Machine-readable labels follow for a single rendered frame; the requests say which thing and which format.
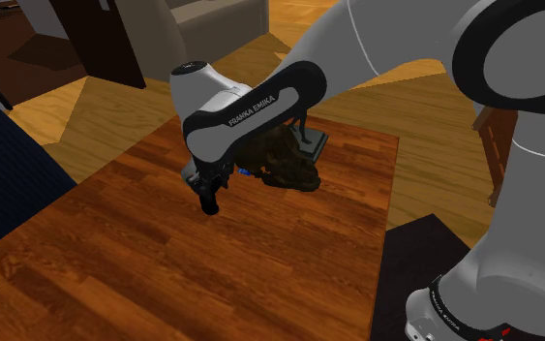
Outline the dark brown lumpy figure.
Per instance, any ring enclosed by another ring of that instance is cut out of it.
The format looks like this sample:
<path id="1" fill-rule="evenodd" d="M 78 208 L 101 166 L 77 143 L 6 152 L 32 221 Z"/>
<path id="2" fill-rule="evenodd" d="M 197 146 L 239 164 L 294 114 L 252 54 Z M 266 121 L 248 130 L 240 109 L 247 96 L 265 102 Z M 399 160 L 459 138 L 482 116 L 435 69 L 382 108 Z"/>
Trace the dark brown lumpy figure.
<path id="1" fill-rule="evenodd" d="M 314 192 L 321 183 L 315 164 L 300 152 L 297 138 L 284 124 L 246 142 L 234 163 L 271 187 Z"/>

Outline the wooden table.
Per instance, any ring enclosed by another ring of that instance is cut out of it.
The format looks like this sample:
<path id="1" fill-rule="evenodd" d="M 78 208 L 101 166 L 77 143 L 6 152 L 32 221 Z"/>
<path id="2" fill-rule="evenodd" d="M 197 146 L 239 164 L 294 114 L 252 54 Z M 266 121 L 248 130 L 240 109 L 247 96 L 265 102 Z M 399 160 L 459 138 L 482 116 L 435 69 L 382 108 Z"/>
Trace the wooden table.
<path id="1" fill-rule="evenodd" d="M 0 240 L 0 341 L 368 341 L 398 139 L 316 117 L 320 187 L 202 212 L 177 119 Z"/>

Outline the grey statue on square base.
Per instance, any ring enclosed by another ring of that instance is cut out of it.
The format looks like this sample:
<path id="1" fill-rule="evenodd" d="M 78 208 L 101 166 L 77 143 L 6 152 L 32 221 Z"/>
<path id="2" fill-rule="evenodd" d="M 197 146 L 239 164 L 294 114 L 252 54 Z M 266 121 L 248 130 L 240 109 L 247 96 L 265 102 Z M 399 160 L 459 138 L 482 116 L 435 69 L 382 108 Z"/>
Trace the grey statue on square base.
<path id="1" fill-rule="evenodd" d="M 316 163 L 329 136 L 323 131 L 306 126 L 307 114 L 295 116 L 288 127 L 298 141 L 298 150 L 313 163 Z"/>

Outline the beige sofa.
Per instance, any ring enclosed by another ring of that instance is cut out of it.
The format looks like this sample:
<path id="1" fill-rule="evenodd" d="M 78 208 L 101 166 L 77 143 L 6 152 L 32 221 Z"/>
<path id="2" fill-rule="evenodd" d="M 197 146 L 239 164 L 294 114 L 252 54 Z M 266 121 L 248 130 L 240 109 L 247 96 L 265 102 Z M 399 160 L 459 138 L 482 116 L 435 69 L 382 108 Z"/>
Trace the beige sofa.
<path id="1" fill-rule="evenodd" d="M 142 75 L 168 81 L 189 61 L 213 64 L 269 32 L 269 0 L 114 0 Z"/>

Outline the dark brown door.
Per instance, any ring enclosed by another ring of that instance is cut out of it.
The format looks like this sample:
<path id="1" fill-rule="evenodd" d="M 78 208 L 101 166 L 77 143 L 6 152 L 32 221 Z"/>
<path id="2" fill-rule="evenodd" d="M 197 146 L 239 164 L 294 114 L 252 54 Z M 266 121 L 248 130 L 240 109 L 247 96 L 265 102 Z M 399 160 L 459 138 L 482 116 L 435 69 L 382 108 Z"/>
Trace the dark brown door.
<path id="1" fill-rule="evenodd" d="M 146 86 L 115 0 L 48 1 L 88 76 Z"/>

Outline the dark blue sofa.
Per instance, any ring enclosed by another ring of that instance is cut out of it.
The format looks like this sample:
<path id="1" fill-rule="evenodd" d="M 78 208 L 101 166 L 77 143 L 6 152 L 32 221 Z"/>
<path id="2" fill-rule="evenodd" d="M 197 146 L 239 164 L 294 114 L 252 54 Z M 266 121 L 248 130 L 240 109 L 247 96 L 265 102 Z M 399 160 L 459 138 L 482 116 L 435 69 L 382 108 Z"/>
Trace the dark blue sofa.
<path id="1" fill-rule="evenodd" d="M 0 239 L 75 186 L 63 168 L 0 110 Z"/>

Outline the dark robot stand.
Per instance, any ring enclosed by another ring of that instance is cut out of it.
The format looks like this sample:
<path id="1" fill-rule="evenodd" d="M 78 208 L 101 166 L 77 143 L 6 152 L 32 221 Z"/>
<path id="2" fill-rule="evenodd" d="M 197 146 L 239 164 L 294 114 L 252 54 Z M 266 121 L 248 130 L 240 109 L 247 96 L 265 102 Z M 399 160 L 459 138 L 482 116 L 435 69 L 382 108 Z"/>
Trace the dark robot stand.
<path id="1" fill-rule="evenodd" d="M 370 341 L 409 341 L 405 335 L 408 296 L 450 270 L 469 247 L 436 215 L 385 234 Z"/>

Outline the brown wooden chair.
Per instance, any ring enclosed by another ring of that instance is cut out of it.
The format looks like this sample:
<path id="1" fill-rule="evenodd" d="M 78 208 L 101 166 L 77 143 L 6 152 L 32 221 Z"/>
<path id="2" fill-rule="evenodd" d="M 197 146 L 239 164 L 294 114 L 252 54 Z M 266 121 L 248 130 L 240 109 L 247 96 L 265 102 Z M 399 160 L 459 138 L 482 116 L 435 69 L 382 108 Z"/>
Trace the brown wooden chair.
<path id="1" fill-rule="evenodd" d="M 488 197 L 491 207 L 496 206 L 500 195 L 517 119 L 517 110 L 484 107 L 471 125 L 481 138 L 493 183 Z"/>

